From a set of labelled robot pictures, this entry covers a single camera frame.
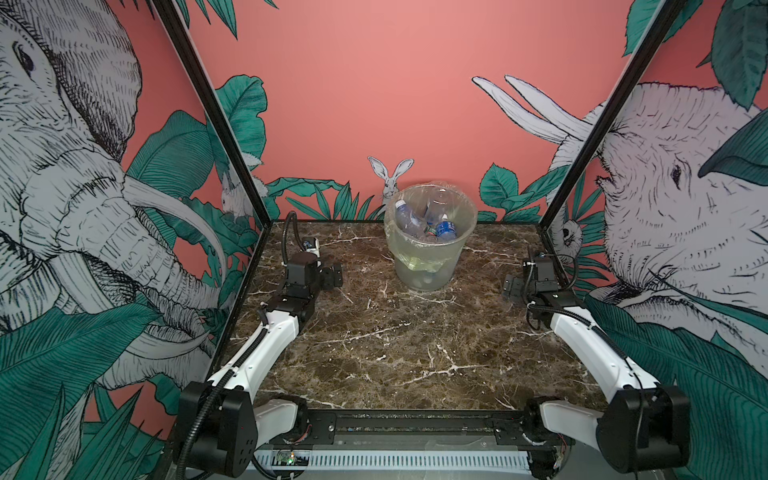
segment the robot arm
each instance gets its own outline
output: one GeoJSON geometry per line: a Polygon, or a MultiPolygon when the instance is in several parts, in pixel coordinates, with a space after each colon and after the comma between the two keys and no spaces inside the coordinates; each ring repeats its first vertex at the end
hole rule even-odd
{"type": "MultiPolygon", "coordinates": [[[[528,308],[574,350],[609,403],[605,412],[563,400],[529,403],[530,436],[535,439],[536,428],[543,427],[577,439],[622,473],[685,466],[690,443],[685,394],[660,385],[611,340],[571,291],[559,289],[551,258],[537,257],[528,267],[535,280],[532,296],[521,291],[528,308]]],[[[514,290],[509,280],[505,285],[514,290]]]]}

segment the clear plastic bin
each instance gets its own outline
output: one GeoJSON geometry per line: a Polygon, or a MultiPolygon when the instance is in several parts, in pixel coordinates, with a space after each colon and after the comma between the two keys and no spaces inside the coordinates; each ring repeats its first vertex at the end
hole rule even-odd
{"type": "Polygon", "coordinates": [[[443,182],[414,185],[395,194],[384,213],[384,232],[389,251],[395,261],[395,271],[405,285],[423,291],[442,288],[453,277],[464,243],[472,235],[478,221],[475,202],[457,187],[443,182]],[[419,241],[404,233],[395,222],[395,202],[405,200],[418,214],[426,209],[430,192],[446,189],[455,198],[450,217],[456,226],[458,238],[447,243],[419,241]]]}

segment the dark brown marble surface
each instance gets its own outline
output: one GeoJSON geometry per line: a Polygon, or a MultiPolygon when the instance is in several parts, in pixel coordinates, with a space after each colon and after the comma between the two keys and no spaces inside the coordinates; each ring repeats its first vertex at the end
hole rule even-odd
{"type": "MultiPolygon", "coordinates": [[[[273,228],[225,361],[258,324],[257,309],[283,278],[273,228]]],[[[322,292],[316,314],[277,360],[257,404],[278,394],[310,408],[522,409],[555,395],[604,408],[576,355],[550,331],[534,331],[520,305],[500,297],[507,273],[521,275],[535,228],[478,225],[453,280],[431,293],[398,280],[380,223],[302,223],[323,256],[344,266],[344,287],[322,292]]],[[[296,246],[291,243],[290,251],[296,246]]]]}

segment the pink wall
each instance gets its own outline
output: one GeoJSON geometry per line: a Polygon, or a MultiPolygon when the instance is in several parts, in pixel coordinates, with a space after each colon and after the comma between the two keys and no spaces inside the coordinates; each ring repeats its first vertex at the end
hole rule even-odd
{"type": "MultiPolygon", "coordinates": [[[[254,174],[265,183],[351,181],[362,202],[382,193],[368,156],[390,173],[414,158],[401,188],[446,179],[479,210],[503,213],[482,204],[483,174],[496,163],[522,190],[547,172],[557,145],[514,125],[472,77],[512,93],[504,75],[514,75],[583,117],[625,66],[631,1],[328,0],[277,2],[278,10],[235,0],[238,38],[210,9],[209,25],[188,3],[214,87],[238,74],[264,81],[267,142],[254,174]]],[[[283,215],[290,209],[278,204],[283,215]]]]}

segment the wire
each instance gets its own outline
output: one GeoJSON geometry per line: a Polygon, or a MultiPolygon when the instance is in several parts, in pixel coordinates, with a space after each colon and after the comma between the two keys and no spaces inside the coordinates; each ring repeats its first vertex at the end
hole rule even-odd
{"type": "Polygon", "coordinates": [[[286,215],[286,223],[283,225],[283,242],[281,244],[281,248],[283,250],[283,264],[288,264],[288,226],[291,224],[291,220],[293,221],[293,239],[296,241],[296,244],[299,246],[301,251],[306,252],[306,248],[304,247],[301,237],[299,237],[299,218],[296,215],[295,210],[291,210],[286,215]]]}
{"type": "Polygon", "coordinates": [[[213,392],[211,392],[208,398],[205,399],[205,403],[203,403],[203,406],[197,412],[197,417],[195,418],[194,422],[192,422],[192,426],[187,433],[187,437],[184,440],[184,447],[182,447],[181,452],[179,453],[179,461],[176,462],[176,480],[204,480],[213,474],[212,472],[203,472],[196,477],[187,478],[187,462],[189,461],[189,454],[192,451],[192,445],[194,445],[195,440],[197,440],[197,437],[200,434],[200,429],[203,427],[203,422],[205,422],[205,419],[210,414],[210,411],[214,408],[214,403],[216,403],[221,396],[221,393],[224,390],[224,387],[227,385],[227,382],[229,382],[230,379],[234,376],[235,371],[233,368],[239,368],[245,363],[250,354],[253,353],[261,341],[264,340],[264,337],[268,331],[269,330],[267,326],[264,326],[261,329],[259,335],[257,335],[253,343],[248,346],[246,351],[243,352],[243,355],[237,357],[237,360],[235,360],[233,363],[232,368],[224,373],[224,375],[221,377],[221,380],[219,380],[219,382],[214,387],[213,392]]]}
{"type": "MultiPolygon", "coordinates": [[[[634,378],[637,379],[637,384],[640,386],[640,415],[637,417],[637,429],[634,431],[634,451],[637,452],[637,439],[640,437],[640,428],[643,425],[643,411],[645,410],[645,396],[643,395],[643,383],[640,381],[640,376],[634,371],[632,365],[629,364],[627,359],[624,359],[624,363],[627,364],[627,368],[634,373],[634,378]]],[[[634,478],[637,480],[637,464],[634,466],[634,478]]]]}

